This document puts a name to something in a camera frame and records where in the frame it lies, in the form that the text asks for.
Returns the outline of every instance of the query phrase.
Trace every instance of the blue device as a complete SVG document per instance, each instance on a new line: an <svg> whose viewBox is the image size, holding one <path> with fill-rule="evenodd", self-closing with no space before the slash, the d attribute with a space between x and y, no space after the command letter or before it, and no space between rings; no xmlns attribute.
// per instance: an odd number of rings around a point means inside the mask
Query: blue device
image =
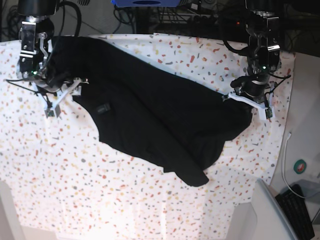
<svg viewBox="0 0 320 240"><path fill-rule="evenodd" d="M124 7L176 7L185 0L112 0L119 8Z"/></svg>

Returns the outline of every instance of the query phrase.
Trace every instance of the wire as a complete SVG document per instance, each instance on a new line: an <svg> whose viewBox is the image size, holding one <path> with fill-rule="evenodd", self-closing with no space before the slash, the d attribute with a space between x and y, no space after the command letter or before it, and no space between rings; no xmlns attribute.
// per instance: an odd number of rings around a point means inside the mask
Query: wire
<svg viewBox="0 0 320 240"><path fill-rule="evenodd" d="M21 86L21 85L18 85L18 84L13 83L13 82L23 81L23 79L21 79L21 80L9 80L9 79L6 79L5 81L6 81L7 83L9 83L9 84L12 84L12 85L14 85L14 86L17 86L17 87L22 88L22 89L25 89L25 90L28 90L28 91L33 92L33 93L35 93L35 94L39 94L39 93L40 93L39 91L34 91L34 90L31 90L31 89L26 88L26 87L24 87L24 86Z"/></svg>
<svg viewBox="0 0 320 240"><path fill-rule="evenodd" d="M52 103L50 102L47 93L45 93L44 95L42 95L42 94L40 94L40 95L41 95L41 97L44 99L44 101L46 102L46 105L48 106L48 108L49 108L49 106L50 106L50 108L51 108L51 107L52 107Z"/></svg>
<svg viewBox="0 0 320 240"><path fill-rule="evenodd" d="M273 75L272 73L269 72L268 75L270 75L271 77L274 77L276 79L283 79L283 80L291 78L290 74L288 76L276 76L276 75Z"/></svg>
<svg viewBox="0 0 320 240"><path fill-rule="evenodd" d="M73 19L77 19L76 16L72 15L72 13L70 13L69 11L65 10L65 12L70 16L72 17ZM91 26L90 24L86 23L85 21L81 21L81 23L83 23L84 25L88 26L89 28L97 31L98 33L100 34L104 34L104 32L100 31L99 29L96 29L95 27Z"/></svg>
<svg viewBox="0 0 320 240"><path fill-rule="evenodd" d="M23 16L18 14L18 6L11 6L6 16L6 27L2 28L2 30L7 31L7 33L2 33L8 38L8 40L19 39L19 31L22 19Z"/></svg>
<svg viewBox="0 0 320 240"><path fill-rule="evenodd" d="M295 39L299 38L302 34L305 34L305 33L307 33L307 31L302 31L302 32L298 33L297 35L295 35L295 36L291 39L291 41L292 41L292 48L290 48L290 50L288 49L289 51L292 51L292 50L293 50L294 44L295 44Z"/></svg>
<svg viewBox="0 0 320 240"><path fill-rule="evenodd" d="M118 30L119 30L119 28L121 27L121 22L119 21L119 24L118 24L118 26L116 27L116 29L112 32L112 34L115 34Z"/></svg>
<svg viewBox="0 0 320 240"><path fill-rule="evenodd" d="M235 53L235 54L238 54L240 56L246 56L246 57L249 57L250 56L250 53L249 53L249 49L248 47L245 47L243 49L235 49L233 48L229 43L228 41L226 40L225 38L225 34L224 34L224 16L223 15L220 15L219 18L218 18L218 27L219 27L219 33L220 33L220 37L225 45L225 47Z"/></svg>
<svg viewBox="0 0 320 240"><path fill-rule="evenodd" d="M284 144L284 149L283 149L283 154L282 154L282 159L281 159L281 175L282 175L282 179L284 181L284 183L286 184L286 186L290 189L290 191L295 194L296 196L298 196L299 198L302 198L302 199L309 199L309 198L312 198L314 197L315 195L319 194L320 191L317 191L315 192L314 194L310 195L310 196L302 196L298 193L296 193L291 187L290 185L288 184L287 182L287 179L286 179L286 151L287 151L287 145L288 145L288 141L289 139L291 138L291 135L292 133L289 132L288 136L286 137L286 140L285 140L285 144Z"/></svg>
<svg viewBox="0 0 320 240"><path fill-rule="evenodd" d="M4 13L4 11L5 11L6 7L7 7L7 4L8 4L8 0L5 0L4 4L2 6L2 10L1 10L2 14Z"/></svg>
<svg viewBox="0 0 320 240"><path fill-rule="evenodd" d="M318 44L318 43L320 42L320 38L319 38L318 40L316 40L316 39L315 39L315 35L313 34L313 32L312 32L312 31L309 31L309 33L310 33L311 36L312 36L312 39L313 39L314 44Z"/></svg>
<svg viewBox="0 0 320 240"><path fill-rule="evenodd" d="M124 11L126 13L128 21L124 20L122 14L121 14L121 11ZM120 8L115 5L114 10L113 10L113 15L120 23L125 24L125 25L130 25L132 28L133 34L136 33L135 25L134 25L134 13L133 13L131 7L130 8L127 8L127 7Z"/></svg>
<svg viewBox="0 0 320 240"><path fill-rule="evenodd" d="M75 37L79 37L80 34L80 29L81 29L81 23L82 23L82 14L80 11L80 8L78 7L77 4L75 4L72 1L63 1L60 3L60 7L65 8L65 6L69 6L71 8L74 9L75 13L76 13L76 28L75 28L75 32L74 32L74 36Z"/></svg>
<svg viewBox="0 0 320 240"><path fill-rule="evenodd" d="M289 35L289 33L287 33L287 32L284 32L285 34L286 34L286 36L289 38L289 40L290 40L290 45L289 46L291 46L291 50L294 48L294 42L292 41L292 38L290 37L290 35Z"/></svg>
<svg viewBox="0 0 320 240"><path fill-rule="evenodd" d="M282 81L280 81L271 91L267 91L265 94L264 94L264 98L266 99L267 98L267 94L273 94L274 91L277 89L277 87L279 87L286 79L289 79L291 78L291 75L289 74L288 76L276 76L276 75L273 75L272 73L268 73L268 75L270 75L271 77L274 77L276 79L282 79Z"/></svg>

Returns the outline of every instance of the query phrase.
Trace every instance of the black cloth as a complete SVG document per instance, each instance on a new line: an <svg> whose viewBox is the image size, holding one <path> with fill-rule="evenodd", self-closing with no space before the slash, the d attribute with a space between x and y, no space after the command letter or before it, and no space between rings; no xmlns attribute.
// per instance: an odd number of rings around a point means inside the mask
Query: black cloth
<svg viewBox="0 0 320 240"><path fill-rule="evenodd" d="M251 107L167 73L100 39L61 37L51 67L87 78L73 99L91 115L100 142L175 172L186 184L251 123Z"/></svg>

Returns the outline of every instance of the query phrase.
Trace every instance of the white tablecloth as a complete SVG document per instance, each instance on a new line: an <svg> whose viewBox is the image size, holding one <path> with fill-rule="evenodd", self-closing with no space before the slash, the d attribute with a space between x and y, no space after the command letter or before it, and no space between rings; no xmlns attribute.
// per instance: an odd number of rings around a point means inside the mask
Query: white tablecloth
<svg viewBox="0 0 320 240"><path fill-rule="evenodd" d="M230 82L248 65L220 40L94 37L221 93L231 90ZM251 201L257 178L271 182L293 77L275 91L276 117L260 121L254 110L251 126L226 142L219 160L205 171L209 183L190 187L174 173L163 174L161 167L100 143L90 115L70 96L59 118L46 119L40 99L4 81L16 79L20 47L18 41L0 43L0 179L12 190L23 226L95 240L224 239L235 206ZM276 74L293 75L294 55L280 57Z"/></svg>

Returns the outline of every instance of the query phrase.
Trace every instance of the black keyboard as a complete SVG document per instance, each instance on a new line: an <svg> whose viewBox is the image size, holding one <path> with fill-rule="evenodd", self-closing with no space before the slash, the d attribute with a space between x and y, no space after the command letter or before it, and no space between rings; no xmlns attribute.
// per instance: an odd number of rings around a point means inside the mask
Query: black keyboard
<svg viewBox="0 0 320 240"><path fill-rule="evenodd" d="M301 187L295 184L291 187L297 194L303 196ZM310 240L315 236L305 200L296 196L290 190L275 197L292 228L300 240Z"/></svg>

